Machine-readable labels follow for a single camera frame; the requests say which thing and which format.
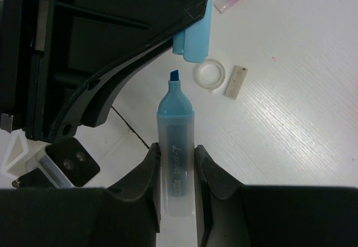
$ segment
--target white tabletop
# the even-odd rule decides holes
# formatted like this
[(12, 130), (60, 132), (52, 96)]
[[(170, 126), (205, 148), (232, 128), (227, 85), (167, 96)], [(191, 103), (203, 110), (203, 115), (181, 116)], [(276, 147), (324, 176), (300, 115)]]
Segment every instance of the white tabletop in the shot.
[[(8, 134), (6, 131), (0, 130), (0, 164), (2, 164), (2, 159), (5, 156), (9, 140), (10, 134)], [(0, 188), (11, 187), (11, 182), (12, 179), (0, 173)]]
[[(227, 78), (215, 93), (194, 65), (167, 52), (139, 72), (114, 107), (149, 144), (172, 70), (196, 113), (196, 144), (245, 184), (358, 186), (358, 0), (241, 0), (213, 9), (210, 54)], [(234, 65), (248, 69), (236, 101)]]

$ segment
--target black plastic housing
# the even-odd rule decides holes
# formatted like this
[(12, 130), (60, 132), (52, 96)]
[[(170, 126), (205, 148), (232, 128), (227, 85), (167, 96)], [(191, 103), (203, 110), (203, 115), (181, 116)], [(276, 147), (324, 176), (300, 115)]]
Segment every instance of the black plastic housing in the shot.
[(18, 190), (0, 190), (1, 246), (155, 247), (160, 156), (152, 144), (143, 162), (108, 189), (51, 188), (38, 174), (36, 181), (22, 178)]
[(246, 186), (195, 149), (199, 247), (358, 246), (358, 189)]
[(49, 0), (36, 51), (39, 0), (4, 0), (0, 113), (50, 143), (104, 123), (124, 84), (202, 19), (207, 1)]

